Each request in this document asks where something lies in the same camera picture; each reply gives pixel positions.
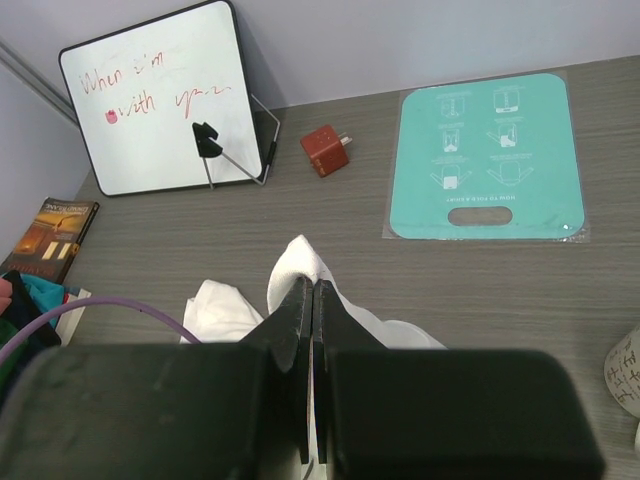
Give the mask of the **red brown cube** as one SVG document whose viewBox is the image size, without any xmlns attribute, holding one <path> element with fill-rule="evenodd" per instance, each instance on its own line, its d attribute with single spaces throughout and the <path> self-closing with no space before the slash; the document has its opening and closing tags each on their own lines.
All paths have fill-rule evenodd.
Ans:
<svg viewBox="0 0 640 480">
<path fill-rule="evenodd" d="M 331 125 L 324 125 L 300 139 L 300 145 L 316 173 L 324 178 L 349 163 L 346 146 L 353 138 L 337 134 Z"/>
</svg>

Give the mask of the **white t shirt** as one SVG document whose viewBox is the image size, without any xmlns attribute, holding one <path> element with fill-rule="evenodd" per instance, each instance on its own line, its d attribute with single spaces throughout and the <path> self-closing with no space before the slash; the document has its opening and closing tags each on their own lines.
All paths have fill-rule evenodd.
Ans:
<svg viewBox="0 0 640 480">
<path fill-rule="evenodd" d="M 321 258 L 302 235 L 292 240 L 274 266 L 268 288 L 268 310 L 273 313 L 285 299 L 295 282 L 304 277 L 317 282 L 333 282 L 333 276 Z M 441 349 L 443 345 L 419 327 L 399 321 L 382 321 L 370 311 L 353 305 L 340 296 L 348 314 L 355 318 L 369 333 L 387 347 L 397 349 Z M 263 318 L 240 294 L 227 284 L 206 280 L 195 297 L 187 301 L 183 326 L 199 340 L 207 343 L 237 342 L 256 330 Z M 231 373 L 218 367 L 223 374 L 222 398 L 200 402 L 205 427 L 214 439 L 214 447 L 241 457 L 255 455 L 260 428 L 256 421 L 260 409 L 251 406 L 251 396 L 260 387 L 251 380 L 233 380 Z"/>
</svg>

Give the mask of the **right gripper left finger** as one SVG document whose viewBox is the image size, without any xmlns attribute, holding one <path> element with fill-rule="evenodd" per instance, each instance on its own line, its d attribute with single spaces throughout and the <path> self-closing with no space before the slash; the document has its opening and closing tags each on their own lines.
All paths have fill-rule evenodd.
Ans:
<svg viewBox="0 0 640 480">
<path fill-rule="evenodd" d="M 1 411 L 5 479 L 297 479 L 313 286 L 237 342 L 51 348 Z"/>
</svg>

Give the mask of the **small white whiteboard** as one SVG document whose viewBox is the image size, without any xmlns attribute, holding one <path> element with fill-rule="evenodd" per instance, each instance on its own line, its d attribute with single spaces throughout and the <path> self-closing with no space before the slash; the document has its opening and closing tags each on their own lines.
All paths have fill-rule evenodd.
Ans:
<svg viewBox="0 0 640 480">
<path fill-rule="evenodd" d="M 207 184 L 191 125 L 207 122 L 253 173 L 256 132 L 236 13 L 207 1 L 63 49 L 59 65 L 100 191 Z M 242 174 L 224 159 L 214 179 Z"/>
</svg>

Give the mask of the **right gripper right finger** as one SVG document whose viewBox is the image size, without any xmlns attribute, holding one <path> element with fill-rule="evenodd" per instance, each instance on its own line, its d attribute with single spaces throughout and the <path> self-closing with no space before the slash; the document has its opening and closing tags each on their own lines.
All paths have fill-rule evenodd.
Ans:
<svg viewBox="0 0 640 480">
<path fill-rule="evenodd" d="M 600 479 L 574 384 L 535 350 L 396 349 L 313 293 L 318 454 L 332 479 Z"/>
</svg>

